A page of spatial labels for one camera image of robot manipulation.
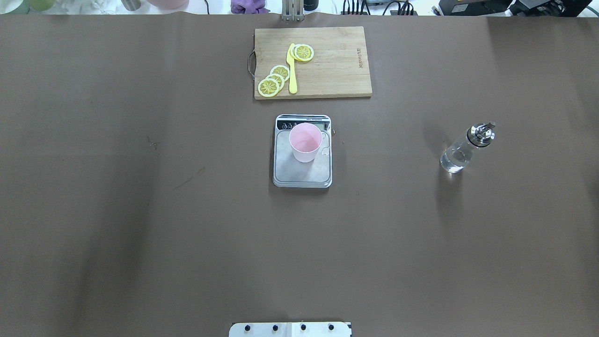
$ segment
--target yellow knife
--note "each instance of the yellow knife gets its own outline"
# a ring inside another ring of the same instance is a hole
[[[298,82],[295,79],[295,59],[291,56],[291,50],[295,47],[295,43],[292,43],[287,49],[287,63],[289,64],[289,93],[295,94],[298,92]]]

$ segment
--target kitchen scale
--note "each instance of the kitchen scale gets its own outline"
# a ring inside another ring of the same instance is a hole
[[[289,133],[300,123],[320,129],[322,145],[309,163],[295,159]],[[274,123],[273,182],[278,187],[327,188],[332,183],[331,118],[326,115],[279,115]]]

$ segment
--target purple cloth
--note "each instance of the purple cloth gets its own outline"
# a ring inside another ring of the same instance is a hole
[[[270,12],[264,8],[265,0],[231,0],[234,14],[262,14]]]

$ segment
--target lemon slice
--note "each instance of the lemon slice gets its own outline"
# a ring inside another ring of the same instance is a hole
[[[279,93],[281,86],[274,79],[263,79],[258,83],[258,93],[264,97],[272,97]]]
[[[285,65],[275,65],[272,69],[270,69],[271,74],[279,74],[283,76],[283,80],[287,81],[289,79],[289,68]]]
[[[298,61],[307,62],[314,57],[314,49],[307,44],[296,44],[292,56]]]
[[[285,78],[279,74],[270,74],[268,76],[266,76],[267,79],[273,79],[275,81],[277,81],[277,83],[279,84],[279,91],[281,91],[281,89],[283,89],[283,85],[285,85]]]

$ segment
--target glass bottle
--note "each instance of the glass bottle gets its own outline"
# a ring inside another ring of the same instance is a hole
[[[474,124],[441,156],[441,166],[449,173],[457,173],[470,163],[475,152],[495,139],[495,122]]]

